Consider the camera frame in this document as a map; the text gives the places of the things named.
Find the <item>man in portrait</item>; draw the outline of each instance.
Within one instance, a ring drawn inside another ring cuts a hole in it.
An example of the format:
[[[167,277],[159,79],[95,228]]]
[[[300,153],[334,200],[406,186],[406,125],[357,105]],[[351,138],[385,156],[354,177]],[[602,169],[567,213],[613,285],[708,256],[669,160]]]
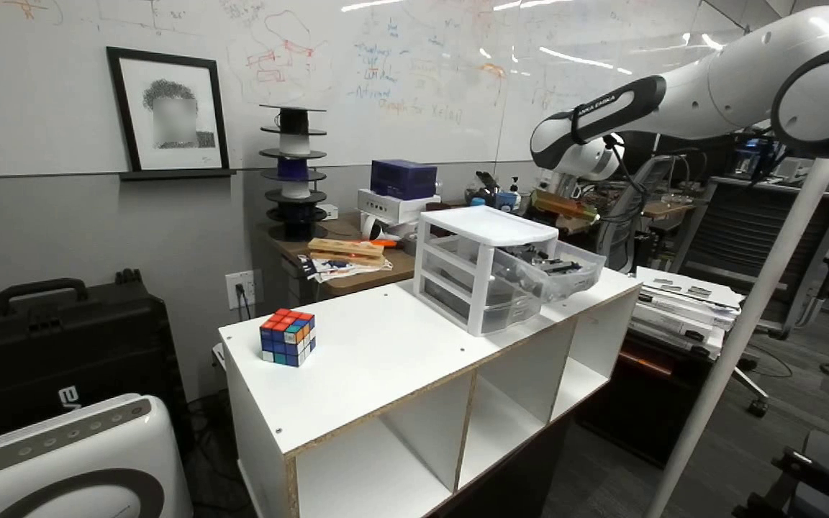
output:
[[[154,149],[216,146],[212,133],[196,128],[197,102],[184,82],[151,79],[143,100],[161,128]]]

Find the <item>small colorful box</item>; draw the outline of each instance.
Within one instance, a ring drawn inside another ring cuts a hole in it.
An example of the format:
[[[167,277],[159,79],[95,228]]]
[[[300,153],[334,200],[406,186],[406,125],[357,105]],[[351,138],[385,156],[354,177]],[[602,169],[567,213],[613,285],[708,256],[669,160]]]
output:
[[[315,349],[315,317],[279,307],[261,321],[261,360],[301,364]]]

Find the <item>storage bin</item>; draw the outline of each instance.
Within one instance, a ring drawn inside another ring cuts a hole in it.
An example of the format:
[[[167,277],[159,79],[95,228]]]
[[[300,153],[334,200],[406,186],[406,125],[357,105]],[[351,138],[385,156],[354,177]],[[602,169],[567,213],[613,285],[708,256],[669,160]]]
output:
[[[549,245],[554,238],[554,228],[488,206],[423,213],[415,295],[472,334],[526,318],[541,310],[546,277],[505,254],[505,246]]]
[[[605,262],[608,259],[599,254],[554,242],[554,254],[549,259],[531,262],[546,277],[543,301],[559,304],[573,292],[592,287]]]

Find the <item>whiteboard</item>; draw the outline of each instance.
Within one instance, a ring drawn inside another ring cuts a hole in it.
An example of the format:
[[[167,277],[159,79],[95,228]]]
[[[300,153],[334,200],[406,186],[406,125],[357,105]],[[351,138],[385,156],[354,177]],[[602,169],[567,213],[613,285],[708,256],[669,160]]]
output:
[[[505,2],[0,0],[0,176],[130,169],[107,46],[216,61],[231,163],[255,167],[277,91],[321,91],[321,163],[530,160],[551,110],[740,35],[700,0]]]

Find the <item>hard case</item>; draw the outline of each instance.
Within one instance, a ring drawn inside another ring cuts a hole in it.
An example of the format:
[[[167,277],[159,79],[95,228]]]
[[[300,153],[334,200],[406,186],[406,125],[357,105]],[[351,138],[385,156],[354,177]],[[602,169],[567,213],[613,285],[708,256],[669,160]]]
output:
[[[167,310],[138,269],[0,290],[0,433],[123,390],[161,396],[189,446]]]

